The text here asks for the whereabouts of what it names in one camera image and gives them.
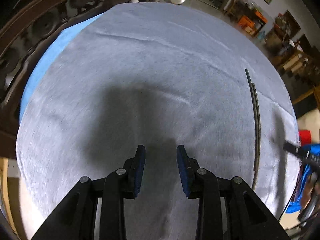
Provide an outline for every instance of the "metal pin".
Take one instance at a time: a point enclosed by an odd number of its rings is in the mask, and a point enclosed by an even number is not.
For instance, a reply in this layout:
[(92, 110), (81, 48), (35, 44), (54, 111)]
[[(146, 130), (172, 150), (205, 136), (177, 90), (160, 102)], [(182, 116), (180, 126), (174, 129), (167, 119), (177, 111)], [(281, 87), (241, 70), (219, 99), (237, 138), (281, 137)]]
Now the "metal pin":
[(240, 184), (243, 181), (243, 179), (241, 179), (240, 177), (234, 177), (233, 181), (237, 184)]
[(79, 181), (80, 181), (81, 183), (86, 183), (86, 182), (88, 182), (88, 180), (89, 180), (89, 177), (87, 177), (87, 176), (82, 176), (82, 177), (79, 179)]
[(118, 175), (123, 175), (123, 174), (125, 174), (126, 173), (126, 170), (125, 169), (117, 169), (117, 171), (116, 171), (116, 173), (118, 174)]
[(200, 175), (204, 175), (204, 174), (207, 173), (207, 171), (206, 171), (206, 169), (204, 169), (204, 168), (199, 168), (199, 169), (197, 170), (197, 173), (200, 174)]

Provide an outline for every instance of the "red object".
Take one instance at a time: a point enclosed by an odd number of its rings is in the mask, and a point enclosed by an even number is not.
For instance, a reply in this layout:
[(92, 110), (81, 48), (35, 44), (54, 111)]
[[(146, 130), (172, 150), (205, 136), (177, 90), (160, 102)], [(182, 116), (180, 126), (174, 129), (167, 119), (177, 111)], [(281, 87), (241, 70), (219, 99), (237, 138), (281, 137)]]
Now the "red object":
[(301, 146), (311, 144), (311, 132), (309, 130), (299, 130)]

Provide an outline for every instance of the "black cable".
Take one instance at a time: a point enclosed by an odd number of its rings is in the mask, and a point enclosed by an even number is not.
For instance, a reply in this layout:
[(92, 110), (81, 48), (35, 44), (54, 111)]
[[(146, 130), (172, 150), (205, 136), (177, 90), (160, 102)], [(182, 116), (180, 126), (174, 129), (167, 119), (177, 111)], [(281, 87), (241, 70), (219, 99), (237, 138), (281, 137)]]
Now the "black cable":
[(254, 83), (251, 82), (249, 71), (245, 69), (247, 75), (250, 94), (253, 105), (253, 117), (254, 117), (254, 127), (255, 127), (255, 149), (254, 149), (254, 164), (253, 164), (253, 180), (252, 180), (252, 190), (255, 190), (257, 179), (258, 179), (258, 170), (260, 162), (260, 145), (261, 145), (261, 120), (260, 120), (260, 110), (258, 103), (257, 91)]

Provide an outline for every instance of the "white wall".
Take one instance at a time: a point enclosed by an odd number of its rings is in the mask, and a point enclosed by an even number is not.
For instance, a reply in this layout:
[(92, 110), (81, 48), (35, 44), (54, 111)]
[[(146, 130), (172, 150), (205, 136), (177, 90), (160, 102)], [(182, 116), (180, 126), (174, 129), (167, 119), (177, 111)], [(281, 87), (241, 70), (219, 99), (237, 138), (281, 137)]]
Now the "white wall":
[[(270, 4), (267, 4), (264, 0), (252, 1), (273, 19), (279, 13), (284, 14), (288, 10), (301, 28), (294, 39), (299, 38), (304, 33), (310, 44), (320, 49), (320, 28), (302, 0), (272, 0)], [(271, 28), (272, 25), (268, 23), (264, 30), (267, 33)]]

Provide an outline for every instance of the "cluttered shelf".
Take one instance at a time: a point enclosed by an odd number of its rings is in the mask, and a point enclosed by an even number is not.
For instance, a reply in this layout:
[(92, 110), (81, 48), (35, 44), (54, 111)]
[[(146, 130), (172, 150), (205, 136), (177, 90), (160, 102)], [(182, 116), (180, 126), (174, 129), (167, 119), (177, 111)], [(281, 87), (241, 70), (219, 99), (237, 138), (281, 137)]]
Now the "cluttered shelf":
[(293, 37), (300, 30), (289, 11), (275, 18), (273, 28), (265, 38), (266, 48), (274, 55), (270, 62), (280, 74), (288, 73), (310, 85), (320, 84), (320, 53), (311, 47), (305, 35), (296, 41)]
[(268, 22), (261, 8), (251, 0), (231, 0), (225, 13), (252, 36), (256, 36)]

